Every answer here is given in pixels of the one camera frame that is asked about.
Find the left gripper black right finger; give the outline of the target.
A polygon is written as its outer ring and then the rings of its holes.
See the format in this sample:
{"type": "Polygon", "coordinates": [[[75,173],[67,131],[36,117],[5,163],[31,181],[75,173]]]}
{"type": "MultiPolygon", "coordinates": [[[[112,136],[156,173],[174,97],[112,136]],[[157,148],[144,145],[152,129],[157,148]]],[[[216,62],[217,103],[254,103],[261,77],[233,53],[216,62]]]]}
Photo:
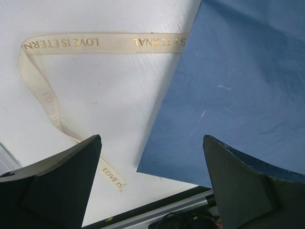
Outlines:
{"type": "Polygon", "coordinates": [[[211,135],[203,151],[226,229],[303,229],[305,176],[240,152],[211,135]]]}

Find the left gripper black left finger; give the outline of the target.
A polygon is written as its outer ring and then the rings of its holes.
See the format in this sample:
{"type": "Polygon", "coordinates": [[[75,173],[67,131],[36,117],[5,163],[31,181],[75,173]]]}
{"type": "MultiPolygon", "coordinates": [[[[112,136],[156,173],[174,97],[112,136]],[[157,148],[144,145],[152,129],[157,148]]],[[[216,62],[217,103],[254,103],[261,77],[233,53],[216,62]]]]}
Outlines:
{"type": "Polygon", "coordinates": [[[93,135],[0,176],[2,229],[80,229],[102,149],[93,135]]]}

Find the blue wrapping paper sheet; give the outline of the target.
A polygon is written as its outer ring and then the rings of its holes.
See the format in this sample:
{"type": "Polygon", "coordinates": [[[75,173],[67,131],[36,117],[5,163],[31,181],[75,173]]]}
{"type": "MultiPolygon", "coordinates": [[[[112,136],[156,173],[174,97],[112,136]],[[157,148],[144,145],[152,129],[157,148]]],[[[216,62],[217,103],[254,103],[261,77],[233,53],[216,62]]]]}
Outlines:
{"type": "Polygon", "coordinates": [[[210,187],[205,135],[304,173],[304,1],[200,3],[137,172],[210,187]]]}

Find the cream printed ribbon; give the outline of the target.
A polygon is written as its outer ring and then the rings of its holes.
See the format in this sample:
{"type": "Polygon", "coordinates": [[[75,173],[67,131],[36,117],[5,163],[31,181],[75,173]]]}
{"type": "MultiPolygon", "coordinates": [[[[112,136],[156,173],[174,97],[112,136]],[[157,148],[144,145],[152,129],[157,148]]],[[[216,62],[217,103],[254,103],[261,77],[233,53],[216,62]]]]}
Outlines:
{"type": "Polygon", "coordinates": [[[98,180],[120,196],[132,187],[155,108],[176,69],[187,33],[69,33],[21,44],[18,72],[68,146],[102,140],[98,180]]]}

